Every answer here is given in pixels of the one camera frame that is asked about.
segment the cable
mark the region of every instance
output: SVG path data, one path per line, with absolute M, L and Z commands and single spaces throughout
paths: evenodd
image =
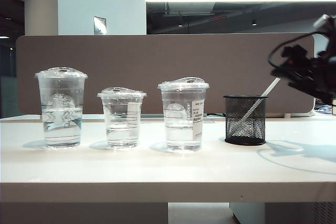
M 287 41 L 285 41 L 285 42 L 279 44 L 277 47 L 275 47 L 275 48 L 271 51 L 271 53 L 268 55 L 268 63 L 269 63 L 272 67 L 274 67 L 274 68 L 276 68 L 276 69 L 288 69 L 288 70 L 299 70 L 299 69 L 303 69 L 303 68 L 288 68 L 288 67 L 284 68 L 284 67 L 278 66 L 278 65 L 276 65 L 275 63 L 272 62 L 272 57 L 273 57 L 273 54 L 274 54 L 276 51 L 278 51 L 278 49 L 279 49 L 280 47 L 282 47 L 282 46 L 284 46 L 284 45 L 286 45 L 286 44 L 292 43 L 292 42 L 294 42 L 294 41 L 297 41 L 297 40 L 299 40 L 299 39 L 308 37 L 308 36 L 313 35 L 313 34 L 327 35 L 327 33 L 324 33 L 324 32 L 321 32 L 321 31 L 314 31 L 314 32 L 312 32 L 312 33 L 304 34 L 304 35 L 301 35 L 301 36 L 296 37 L 296 38 L 294 38 L 294 39 L 287 40 Z

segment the floor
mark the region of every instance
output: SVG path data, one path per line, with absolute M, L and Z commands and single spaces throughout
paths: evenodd
M 239 224 L 229 203 L 168 203 L 169 224 Z

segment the clear plastic cup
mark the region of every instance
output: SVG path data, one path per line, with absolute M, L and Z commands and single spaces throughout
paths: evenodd
M 84 82 L 87 75 L 73 68 L 49 68 L 35 74 L 40 90 L 42 121 L 49 147 L 80 143 Z
M 142 100 L 146 93 L 127 88 L 106 88 L 97 94 L 104 110 L 106 136 L 112 148 L 138 145 Z
M 173 152 L 201 148 L 205 91 L 209 84 L 186 77 L 158 85 L 162 93 L 167 149 Z

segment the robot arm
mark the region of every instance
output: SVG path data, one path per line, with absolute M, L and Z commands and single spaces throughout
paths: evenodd
M 275 68 L 271 75 L 287 79 L 290 87 L 333 105 L 333 99 L 336 99 L 336 16 L 323 15 L 314 23 L 314 28 L 315 32 L 285 41 L 270 53 L 268 62 Z M 280 47 L 312 34 L 329 39 L 325 51 L 309 59 L 301 46 L 285 47 L 281 54 L 285 61 L 281 65 L 273 63 L 272 56 Z

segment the framed sign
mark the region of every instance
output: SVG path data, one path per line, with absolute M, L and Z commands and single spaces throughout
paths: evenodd
M 93 17 L 93 34 L 94 35 L 106 35 L 106 19 L 100 17 Z

